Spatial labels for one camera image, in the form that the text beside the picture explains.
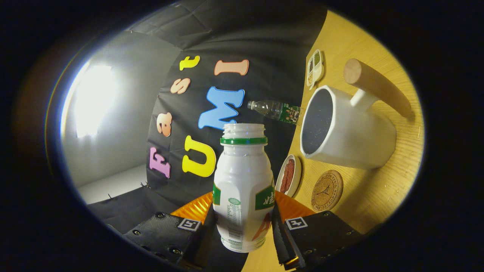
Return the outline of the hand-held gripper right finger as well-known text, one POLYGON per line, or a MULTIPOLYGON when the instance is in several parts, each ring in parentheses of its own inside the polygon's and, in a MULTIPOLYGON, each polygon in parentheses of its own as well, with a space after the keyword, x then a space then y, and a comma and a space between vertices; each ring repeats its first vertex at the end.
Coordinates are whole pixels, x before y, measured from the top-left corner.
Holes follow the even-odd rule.
POLYGON ((334 213, 313 212, 279 191, 271 222, 277 258, 285 270, 315 268, 365 237, 334 213))

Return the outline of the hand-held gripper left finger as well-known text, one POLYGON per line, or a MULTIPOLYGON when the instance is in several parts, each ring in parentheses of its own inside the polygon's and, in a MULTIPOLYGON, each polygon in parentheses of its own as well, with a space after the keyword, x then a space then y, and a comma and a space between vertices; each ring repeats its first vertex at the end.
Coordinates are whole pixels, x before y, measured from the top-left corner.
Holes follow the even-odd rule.
POLYGON ((208 266, 214 229, 213 194, 206 193, 172 213, 156 212, 123 237, 180 270, 208 266))

